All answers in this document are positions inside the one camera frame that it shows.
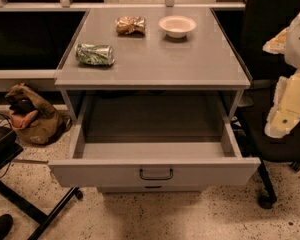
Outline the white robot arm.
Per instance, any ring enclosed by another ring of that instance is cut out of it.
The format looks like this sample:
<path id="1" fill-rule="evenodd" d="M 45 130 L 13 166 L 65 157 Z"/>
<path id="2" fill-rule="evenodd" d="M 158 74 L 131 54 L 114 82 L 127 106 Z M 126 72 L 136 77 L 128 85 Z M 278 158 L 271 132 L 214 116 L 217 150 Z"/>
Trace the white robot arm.
<path id="1" fill-rule="evenodd" d="M 285 62 L 296 69 L 289 78 L 280 77 L 264 128 L 266 135 L 282 138 L 300 122 L 300 13 L 290 25 L 267 41 L 263 50 L 283 54 Z"/>

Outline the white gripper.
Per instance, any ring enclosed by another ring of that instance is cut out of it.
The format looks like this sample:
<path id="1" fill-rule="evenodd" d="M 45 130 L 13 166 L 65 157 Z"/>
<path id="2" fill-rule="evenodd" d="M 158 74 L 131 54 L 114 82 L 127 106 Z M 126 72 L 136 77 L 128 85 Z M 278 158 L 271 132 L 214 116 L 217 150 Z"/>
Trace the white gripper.
<path id="1" fill-rule="evenodd" d="M 300 122 L 300 70 L 289 78 L 280 77 L 275 88 L 273 106 L 264 132 L 271 138 L 283 138 Z"/>

